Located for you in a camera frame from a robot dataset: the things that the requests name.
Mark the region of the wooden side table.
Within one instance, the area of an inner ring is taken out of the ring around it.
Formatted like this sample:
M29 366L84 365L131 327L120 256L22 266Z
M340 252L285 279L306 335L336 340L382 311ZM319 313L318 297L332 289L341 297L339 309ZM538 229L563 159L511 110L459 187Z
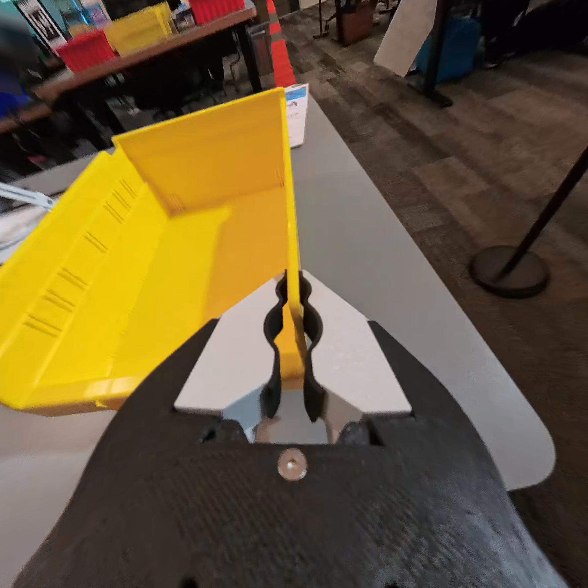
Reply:
M254 93L261 92L262 85L259 69L246 32L246 27L251 25L257 17L258 13L254 3L245 1L245 7L242 10L232 12L205 25L195 26L187 31L177 33L140 51L118 56L82 72L74 73L66 70L56 74L33 88L33 94L38 98L37 102L21 110L17 115L1 119L1 135L12 133L22 126L47 118L52 113L52 104L63 95L105 79L115 73L142 65L162 55L186 48L223 31L234 31L236 33L252 90Z

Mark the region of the yellow storage bin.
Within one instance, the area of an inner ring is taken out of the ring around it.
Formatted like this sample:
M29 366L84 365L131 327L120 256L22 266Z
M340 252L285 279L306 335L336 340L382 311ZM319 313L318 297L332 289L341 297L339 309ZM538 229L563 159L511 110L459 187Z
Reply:
M172 11L164 1L111 21L104 32L115 53L129 55L157 45L175 34Z

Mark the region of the brown cardboard panel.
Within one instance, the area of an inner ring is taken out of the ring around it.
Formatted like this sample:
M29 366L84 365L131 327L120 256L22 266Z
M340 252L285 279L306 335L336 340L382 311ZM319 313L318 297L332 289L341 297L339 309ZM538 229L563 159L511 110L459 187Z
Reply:
M373 62L405 77L435 21L437 1L400 1Z

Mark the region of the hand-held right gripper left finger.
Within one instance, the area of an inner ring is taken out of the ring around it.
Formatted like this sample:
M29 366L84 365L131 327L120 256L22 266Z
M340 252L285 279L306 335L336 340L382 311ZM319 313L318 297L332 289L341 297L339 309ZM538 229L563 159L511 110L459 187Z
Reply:
M273 418L281 401L287 273L271 278L217 320L174 408L224 420Z

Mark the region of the white leaflet with blue stripe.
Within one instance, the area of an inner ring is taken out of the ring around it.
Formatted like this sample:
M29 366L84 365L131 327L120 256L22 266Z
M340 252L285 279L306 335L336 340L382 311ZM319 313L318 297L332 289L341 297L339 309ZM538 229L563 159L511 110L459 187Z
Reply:
M294 149L305 142L309 84L297 84L285 88L285 99L289 145L290 149Z

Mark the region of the orange cone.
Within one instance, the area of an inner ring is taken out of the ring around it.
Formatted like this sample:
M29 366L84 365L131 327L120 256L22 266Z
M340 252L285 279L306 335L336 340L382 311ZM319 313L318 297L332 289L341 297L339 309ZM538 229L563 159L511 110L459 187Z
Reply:
M296 85L282 28L273 1L266 1L269 17L270 51L276 87L288 88Z

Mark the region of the yellow plastic bin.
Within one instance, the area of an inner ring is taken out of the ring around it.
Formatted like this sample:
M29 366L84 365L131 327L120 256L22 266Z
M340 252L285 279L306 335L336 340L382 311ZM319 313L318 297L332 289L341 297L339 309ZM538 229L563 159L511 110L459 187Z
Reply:
M283 88L115 136L1 265L1 404L117 409L209 320L288 272L302 368Z

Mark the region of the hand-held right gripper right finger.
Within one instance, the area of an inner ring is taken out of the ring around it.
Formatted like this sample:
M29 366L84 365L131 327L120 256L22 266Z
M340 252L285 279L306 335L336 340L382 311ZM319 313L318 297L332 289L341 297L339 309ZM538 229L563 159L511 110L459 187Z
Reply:
M310 420L410 415L412 407L367 317L305 270L299 284L308 343L303 398Z

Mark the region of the black stanchion post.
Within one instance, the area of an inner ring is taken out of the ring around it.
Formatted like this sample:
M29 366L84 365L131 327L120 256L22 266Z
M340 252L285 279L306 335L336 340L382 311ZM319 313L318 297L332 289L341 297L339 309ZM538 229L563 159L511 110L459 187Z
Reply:
M468 273L483 290L507 299L539 295L550 282L546 263L531 248L587 172L587 148L581 153L518 246L487 247L475 254Z
M430 47L428 65L424 75L409 79L408 87L430 100L440 109L453 105L452 99L436 90L437 72L442 56L443 42L445 40L445 28L449 18L452 1L437 1L435 18L430 34Z

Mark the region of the red storage bin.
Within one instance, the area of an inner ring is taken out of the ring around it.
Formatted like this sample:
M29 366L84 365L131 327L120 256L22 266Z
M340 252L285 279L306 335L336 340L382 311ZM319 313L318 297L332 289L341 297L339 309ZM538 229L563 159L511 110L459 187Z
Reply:
M205 25L245 9L245 1L188 1L196 25Z
M116 58L115 51L101 29L94 29L72 38L62 47L55 49L55 53L73 73L88 70Z

